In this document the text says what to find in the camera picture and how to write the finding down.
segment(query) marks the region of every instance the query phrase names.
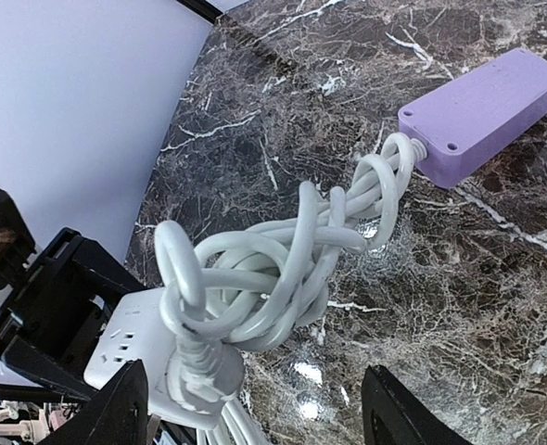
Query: white wall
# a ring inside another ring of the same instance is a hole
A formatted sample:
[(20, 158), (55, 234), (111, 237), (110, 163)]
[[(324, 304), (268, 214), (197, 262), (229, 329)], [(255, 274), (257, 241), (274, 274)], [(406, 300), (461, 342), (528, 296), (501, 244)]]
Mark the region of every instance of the white wall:
[(209, 31), (174, 0), (0, 0), (0, 186), (39, 245), (70, 226), (124, 258)]
[(246, 3), (249, 0), (208, 0), (210, 3), (212, 3), (214, 6), (218, 7), (221, 11), (225, 12), (233, 7), (242, 5), (243, 3)]

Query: white power cord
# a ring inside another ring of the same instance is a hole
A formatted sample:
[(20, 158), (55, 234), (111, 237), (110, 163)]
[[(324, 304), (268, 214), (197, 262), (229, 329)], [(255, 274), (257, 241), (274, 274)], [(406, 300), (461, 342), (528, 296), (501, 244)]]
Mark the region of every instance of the white power cord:
[[(229, 445), (231, 436), (237, 445), (269, 443), (236, 397), (243, 381), (238, 350), (273, 349), (295, 326), (324, 314), (340, 250), (362, 253), (387, 243), (413, 166), (425, 157), (420, 141), (392, 134), (380, 155), (360, 160), (348, 192), (334, 187), (327, 202), (302, 183), (297, 218), (213, 235), (195, 248), (179, 224), (159, 224), (159, 310), (177, 344), (167, 387), (186, 410), (222, 413), (213, 430), (198, 431), (198, 444)], [(354, 230), (358, 220), (379, 216), (371, 239)]]

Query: plug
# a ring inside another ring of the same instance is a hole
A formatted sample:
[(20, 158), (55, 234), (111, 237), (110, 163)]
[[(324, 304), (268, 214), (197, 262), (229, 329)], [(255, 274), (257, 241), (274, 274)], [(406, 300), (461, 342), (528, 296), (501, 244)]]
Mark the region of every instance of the plug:
[(190, 350), (162, 322), (164, 288), (125, 295), (108, 321), (84, 371), (101, 389), (129, 361), (141, 360), (148, 379), (148, 410), (167, 422), (211, 430), (224, 404), (238, 393), (244, 364), (238, 350), (219, 341)]

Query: cord strain relief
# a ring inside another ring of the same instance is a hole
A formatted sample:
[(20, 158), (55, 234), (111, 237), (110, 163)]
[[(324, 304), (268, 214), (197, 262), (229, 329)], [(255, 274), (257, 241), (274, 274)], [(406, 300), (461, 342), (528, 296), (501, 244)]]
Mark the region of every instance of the cord strain relief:
[(419, 139), (412, 139), (413, 153), (415, 154), (415, 163), (426, 159), (428, 157), (428, 150), (422, 141)]

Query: white power strip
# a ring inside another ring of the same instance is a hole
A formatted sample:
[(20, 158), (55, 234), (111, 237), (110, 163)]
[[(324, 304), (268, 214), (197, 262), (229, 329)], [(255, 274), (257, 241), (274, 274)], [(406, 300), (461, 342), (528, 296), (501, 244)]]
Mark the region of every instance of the white power strip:
[(88, 385), (101, 389), (129, 361), (142, 360), (148, 380), (148, 410), (177, 425), (213, 429), (219, 414), (192, 413), (172, 400), (166, 371), (176, 350), (174, 334), (160, 318), (164, 289), (124, 296), (113, 312), (105, 332), (84, 371)]

